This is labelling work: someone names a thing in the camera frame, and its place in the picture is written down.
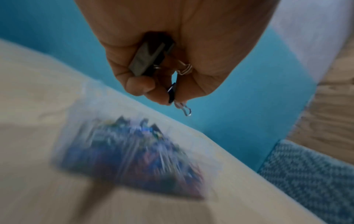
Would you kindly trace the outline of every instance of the blue wall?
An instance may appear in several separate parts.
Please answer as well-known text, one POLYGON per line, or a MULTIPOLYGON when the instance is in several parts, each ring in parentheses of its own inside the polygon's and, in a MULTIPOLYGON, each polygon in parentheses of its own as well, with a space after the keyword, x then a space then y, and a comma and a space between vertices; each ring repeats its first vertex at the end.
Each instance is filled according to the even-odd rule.
MULTIPOLYGON (((0 7, 0 37, 51 54, 124 92, 102 46, 72 0, 11 0, 0 7)), ((315 83, 279 36, 268 28, 249 56, 214 93, 191 100, 193 116, 132 97, 195 128, 257 170, 286 136, 315 83)))

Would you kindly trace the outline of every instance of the clear plastic bag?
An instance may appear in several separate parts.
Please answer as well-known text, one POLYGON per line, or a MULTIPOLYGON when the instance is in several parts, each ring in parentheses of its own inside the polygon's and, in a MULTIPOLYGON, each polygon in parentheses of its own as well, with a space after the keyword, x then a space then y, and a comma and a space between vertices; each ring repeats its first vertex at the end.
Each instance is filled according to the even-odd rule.
POLYGON ((182 139, 192 142, 193 150, 181 148, 158 125, 149 123, 151 114, 137 111, 122 99, 116 104, 119 100, 95 83, 90 91, 87 86, 84 89, 83 97, 69 109, 55 144, 52 161, 56 167, 158 193, 206 196, 220 169, 206 144, 185 135, 182 139), (98 96, 93 94, 97 89, 98 96))

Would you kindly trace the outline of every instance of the patterned rug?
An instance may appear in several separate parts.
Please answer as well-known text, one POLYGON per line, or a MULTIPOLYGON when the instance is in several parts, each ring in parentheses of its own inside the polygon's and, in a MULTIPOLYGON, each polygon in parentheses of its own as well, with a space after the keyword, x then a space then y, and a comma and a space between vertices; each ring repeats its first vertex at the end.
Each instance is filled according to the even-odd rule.
POLYGON ((258 173, 328 224, 354 223, 354 166, 281 140, 258 173))

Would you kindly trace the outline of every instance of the black binder clip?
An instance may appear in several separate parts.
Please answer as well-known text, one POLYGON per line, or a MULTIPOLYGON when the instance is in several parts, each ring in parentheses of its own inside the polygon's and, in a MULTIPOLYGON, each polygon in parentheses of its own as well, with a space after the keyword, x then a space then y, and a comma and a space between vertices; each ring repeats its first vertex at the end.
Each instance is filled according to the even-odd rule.
MULTIPOLYGON (((144 36, 141 46, 139 47, 129 65, 129 70, 135 76, 146 75, 151 77, 157 69, 161 69, 160 64, 165 59, 165 54, 168 55, 173 49, 174 45, 175 43, 172 38, 163 33, 147 33, 144 36)), ((186 75, 192 70, 191 64, 184 64, 180 60, 178 61, 185 66, 185 69, 182 71, 176 71, 178 75, 186 75)), ((176 83, 172 84, 172 86, 167 89, 167 92, 170 96, 169 103, 174 102, 175 91, 176 83)), ((192 114, 192 110, 184 103, 174 103, 177 108, 183 110, 186 116, 190 116, 192 114)))

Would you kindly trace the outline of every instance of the person's hand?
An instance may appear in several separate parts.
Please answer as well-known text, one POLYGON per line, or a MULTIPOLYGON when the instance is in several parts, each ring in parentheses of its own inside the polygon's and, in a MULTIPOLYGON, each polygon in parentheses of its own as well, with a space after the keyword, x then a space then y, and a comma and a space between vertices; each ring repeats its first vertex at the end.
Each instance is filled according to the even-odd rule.
POLYGON ((177 77, 175 101, 212 93, 252 50, 279 0, 76 0, 106 50, 113 73, 124 89, 168 105, 167 88, 179 64, 193 66, 177 77), (153 77, 135 77, 128 69, 146 32, 165 32, 176 42, 171 69, 153 77))

